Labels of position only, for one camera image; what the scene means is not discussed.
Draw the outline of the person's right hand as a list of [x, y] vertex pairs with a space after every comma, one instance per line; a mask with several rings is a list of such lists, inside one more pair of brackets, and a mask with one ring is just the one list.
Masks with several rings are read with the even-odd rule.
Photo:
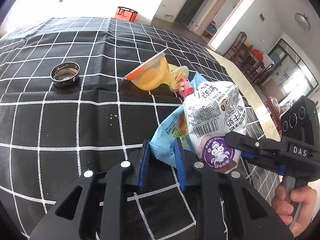
[[272, 207], [279, 215], [281, 220], [286, 224], [292, 223], [293, 205], [290, 202], [302, 203], [300, 214], [291, 229], [292, 234], [299, 236], [310, 224], [317, 200], [317, 191], [306, 185], [299, 189], [292, 190], [290, 193], [290, 201], [286, 201], [286, 189], [279, 184], [276, 188], [274, 198], [272, 199]]

